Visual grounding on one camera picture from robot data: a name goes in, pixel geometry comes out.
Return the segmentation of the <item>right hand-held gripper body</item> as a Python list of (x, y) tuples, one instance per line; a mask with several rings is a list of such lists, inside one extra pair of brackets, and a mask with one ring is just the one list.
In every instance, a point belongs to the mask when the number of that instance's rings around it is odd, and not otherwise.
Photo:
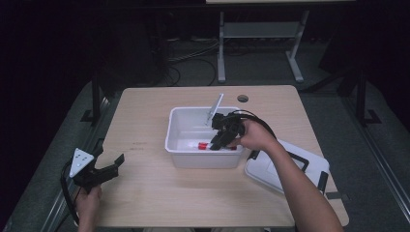
[(234, 110), (226, 115), (218, 113), (220, 103), (223, 99), (223, 93), (219, 93), (218, 98), (213, 103), (207, 112), (206, 126), (210, 126), (213, 130), (218, 130), (219, 133), (235, 132), (240, 135), (245, 134), (245, 127), (242, 124), (239, 110)]

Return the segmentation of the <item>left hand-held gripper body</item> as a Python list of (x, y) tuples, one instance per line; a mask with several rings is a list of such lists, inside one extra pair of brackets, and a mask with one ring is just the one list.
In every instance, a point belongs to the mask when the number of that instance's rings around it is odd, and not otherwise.
[(95, 167), (96, 161), (97, 159), (93, 155), (79, 148), (74, 150), (69, 177), (77, 186), (84, 188), (87, 193), (102, 183), (103, 171)]

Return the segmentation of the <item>red and white tube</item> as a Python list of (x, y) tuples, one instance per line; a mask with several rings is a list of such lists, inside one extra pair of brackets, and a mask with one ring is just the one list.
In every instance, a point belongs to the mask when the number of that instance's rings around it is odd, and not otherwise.
[(219, 150), (227, 150), (227, 151), (236, 151), (237, 146), (234, 147), (222, 147), (218, 144), (214, 143), (207, 143), (207, 142), (199, 142), (197, 145), (198, 150), (211, 150), (211, 151), (219, 151)]

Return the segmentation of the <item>white plastic storage box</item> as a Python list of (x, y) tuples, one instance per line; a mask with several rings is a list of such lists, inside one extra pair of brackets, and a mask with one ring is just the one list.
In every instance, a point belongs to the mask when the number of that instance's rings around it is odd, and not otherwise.
[(209, 106), (175, 107), (170, 111), (165, 150), (178, 168), (236, 168), (245, 149), (198, 150), (199, 142), (211, 143), (217, 134), (205, 125)]

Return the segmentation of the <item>white box lid black handle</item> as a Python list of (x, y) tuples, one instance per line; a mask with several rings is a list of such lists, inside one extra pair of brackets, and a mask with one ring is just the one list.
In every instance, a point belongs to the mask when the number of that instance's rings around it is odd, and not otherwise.
[[(330, 174), (328, 161), (286, 141), (279, 140), (278, 142), (288, 152), (296, 165), (316, 185), (319, 191), (324, 193)], [(276, 166), (265, 152), (261, 151), (258, 155), (251, 156), (247, 161), (245, 171), (253, 180), (271, 189), (283, 192)]]

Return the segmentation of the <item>person's right hand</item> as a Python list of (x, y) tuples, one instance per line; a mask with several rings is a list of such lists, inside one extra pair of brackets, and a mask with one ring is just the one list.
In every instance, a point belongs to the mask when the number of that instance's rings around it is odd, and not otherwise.
[(267, 154), (279, 151), (278, 141), (262, 125), (252, 120), (245, 120), (243, 125), (246, 130), (245, 134), (235, 138), (228, 144), (228, 147), (241, 145), (251, 150), (264, 151)]

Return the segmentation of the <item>person's left hand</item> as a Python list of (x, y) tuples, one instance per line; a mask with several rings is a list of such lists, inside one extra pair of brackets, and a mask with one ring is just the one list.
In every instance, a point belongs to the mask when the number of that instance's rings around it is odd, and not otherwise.
[(98, 218), (98, 210), (102, 198), (102, 188), (93, 187), (89, 192), (81, 188), (75, 200), (76, 211), (78, 213), (79, 224), (95, 224)]

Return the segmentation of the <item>black metal stand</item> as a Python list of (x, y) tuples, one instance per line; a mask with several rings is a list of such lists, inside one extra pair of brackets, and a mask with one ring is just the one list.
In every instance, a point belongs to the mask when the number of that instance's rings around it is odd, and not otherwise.
[(102, 103), (102, 90), (101, 81), (98, 74), (94, 74), (91, 81), (92, 89), (92, 108), (84, 111), (81, 122), (88, 122), (92, 126), (95, 126), (102, 115), (101, 103)]
[(362, 127), (368, 124), (380, 124), (381, 120), (372, 109), (366, 110), (366, 75), (360, 70), (357, 77), (356, 119)]

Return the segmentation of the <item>grey tape strip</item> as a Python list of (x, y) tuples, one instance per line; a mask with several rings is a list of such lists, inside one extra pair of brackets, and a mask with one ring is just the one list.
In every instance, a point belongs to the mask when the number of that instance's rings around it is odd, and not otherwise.
[(345, 193), (341, 193), (339, 191), (333, 191), (333, 192), (326, 192), (325, 193), (327, 198), (332, 200), (332, 199), (341, 199), (341, 200), (349, 200), (349, 196)]

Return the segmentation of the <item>aluminium rail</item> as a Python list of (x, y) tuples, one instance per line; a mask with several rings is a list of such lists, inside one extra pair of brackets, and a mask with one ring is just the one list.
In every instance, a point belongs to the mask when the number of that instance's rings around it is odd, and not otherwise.
[(341, 102), (343, 103), (349, 116), (352, 118), (359, 134), (364, 139), (368, 149), (370, 150), (375, 160), (376, 166), (379, 169), (379, 172), (381, 173), (383, 179), (385, 180), (390, 192), (392, 193), (397, 206), (401, 210), (407, 222), (410, 224), (410, 196), (407, 194), (401, 182), (398, 180), (396, 174), (392, 170), (391, 166), (388, 164), (388, 161), (384, 157), (382, 150), (376, 144), (376, 140), (368, 130), (367, 125), (361, 123), (360, 120), (356, 117), (354, 103), (347, 98), (342, 98)]
[(74, 150), (79, 148), (92, 152), (102, 146), (109, 121), (111, 102), (106, 97), (99, 100), (100, 118), (94, 122), (91, 99), (77, 99), (70, 109), (67, 118), (52, 141), (43, 162), (45, 174), (52, 184), (50, 200), (40, 232), (56, 232), (63, 227), (66, 218), (72, 221), (64, 191), (73, 193), (75, 186), (69, 177)]

